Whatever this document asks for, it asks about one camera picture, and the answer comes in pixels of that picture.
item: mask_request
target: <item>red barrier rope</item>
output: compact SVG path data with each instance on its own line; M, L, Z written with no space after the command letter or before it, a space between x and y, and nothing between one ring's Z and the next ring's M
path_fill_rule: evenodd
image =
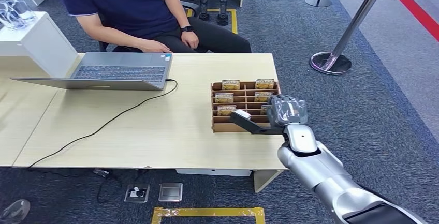
M415 18L439 41L439 24L415 0L400 0Z

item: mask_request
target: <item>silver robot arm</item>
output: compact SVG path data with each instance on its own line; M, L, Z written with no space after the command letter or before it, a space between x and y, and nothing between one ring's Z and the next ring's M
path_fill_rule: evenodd
M260 127L242 110L231 120L253 134L283 135L285 143L277 156L304 186L314 192L331 213L335 223L343 224L425 224L416 214L358 185L342 162L314 138L312 129L298 124L297 101L289 96L270 99L271 128Z

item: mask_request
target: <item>yellow package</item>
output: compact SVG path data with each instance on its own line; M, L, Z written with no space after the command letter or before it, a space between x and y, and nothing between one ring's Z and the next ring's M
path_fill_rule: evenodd
M236 110L236 105L218 106L218 116L230 115Z
M273 95L273 92L256 92L255 93L255 102L267 102L270 99L270 96Z
M233 102L233 93L216 93L215 102L216 103Z
M273 89L274 79L258 79L256 80L255 89Z
M238 91L241 89L240 80L223 80L222 90L224 91Z
M271 105L262 105L261 106L261 115L267 115L267 111L271 108Z

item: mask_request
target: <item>stanchion base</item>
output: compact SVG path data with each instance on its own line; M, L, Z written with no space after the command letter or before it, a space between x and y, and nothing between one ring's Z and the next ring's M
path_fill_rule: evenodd
M352 68L352 62L347 57L340 55L335 64L329 70L323 70L322 67L325 65L330 55L330 52L319 52L314 54L310 59L311 67L328 75L343 75Z
M317 0L305 0L305 2L308 5L314 6L314 7L328 7L332 5L331 0L320 0L320 2L317 4Z

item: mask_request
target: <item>smartwatch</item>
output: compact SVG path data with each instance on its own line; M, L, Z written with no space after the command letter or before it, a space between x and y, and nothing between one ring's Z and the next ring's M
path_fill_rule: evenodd
M180 30L182 32L193 32L194 31L194 27L193 26L185 26L185 27L182 27Z

